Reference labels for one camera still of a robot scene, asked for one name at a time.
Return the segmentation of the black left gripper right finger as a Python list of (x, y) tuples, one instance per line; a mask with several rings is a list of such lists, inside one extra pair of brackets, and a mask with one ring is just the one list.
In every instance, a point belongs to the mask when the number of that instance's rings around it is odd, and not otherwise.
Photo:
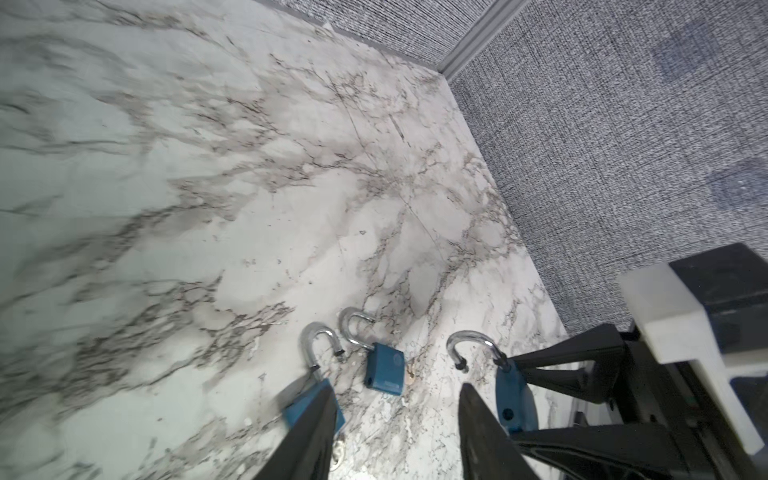
[(470, 383), (460, 390), (458, 423), (465, 479), (539, 479)]

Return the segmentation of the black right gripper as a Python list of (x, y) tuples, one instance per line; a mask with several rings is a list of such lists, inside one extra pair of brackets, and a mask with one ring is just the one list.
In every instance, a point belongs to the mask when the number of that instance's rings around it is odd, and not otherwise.
[(613, 324), (510, 361), (544, 389), (594, 404), (612, 393), (610, 419), (623, 425), (511, 436), (522, 454), (573, 479), (767, 477), (767, 459), (746, 453), (688, 363), (659, 364), (645, 343), (625, 343)]

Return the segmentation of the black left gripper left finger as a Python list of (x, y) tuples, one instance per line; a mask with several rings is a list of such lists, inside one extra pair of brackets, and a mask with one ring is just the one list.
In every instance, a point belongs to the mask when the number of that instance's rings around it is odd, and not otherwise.
[(333, 389), (323, 387), (254, 480), (328, 479), (337, 410)]

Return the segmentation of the blue padlock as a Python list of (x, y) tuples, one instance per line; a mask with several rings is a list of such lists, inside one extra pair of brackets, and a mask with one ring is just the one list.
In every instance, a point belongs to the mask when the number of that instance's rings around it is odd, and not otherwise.
[(487, 347), (496, 365), (495, 396), (497, 417), (511, 435), (523, 431), (539, 429), (538, 412), (533, 393), (522, 373), (487, 335), (471, 330), (461, 330), (451, 334), (446, 348), (457, 370), (467, 373), (468, 362), (458, 353), (457, 345), (473, 342)]
[(342, 363), (345, 360), (345, 350), (339, 335), (329, 326), (321, 322), (312, 322), (305, 326), (300, 334), (299, 346), (308, 369), (301, 378), (290, 384), (281, 394), (278, 401), (282, 417), (289, 428), (292, 428), (309, 406), (314, 397), (325, 387), (331, 389), (331, 398), (336, 406), (334, 436), (337, 437), (346, 420), (336, 399), (335, 392), (328, 378), (321, 372), (320, 363), (314, 352), (314, 341), (325, 335), (331, 344), (334, 357)]
[(339, 319), (342, 336), (349, 343), (364, 349), (367, 353), (364, 385), (382, 393), (401, 396), (405, 388), (406, 360), (404, 353), (378, 342), (368, 343), (358, 338), (350, 328), (353, 318), (369, 323), (375, 323), (376, 319), (363, 310), (353, 307), (345, 309)]

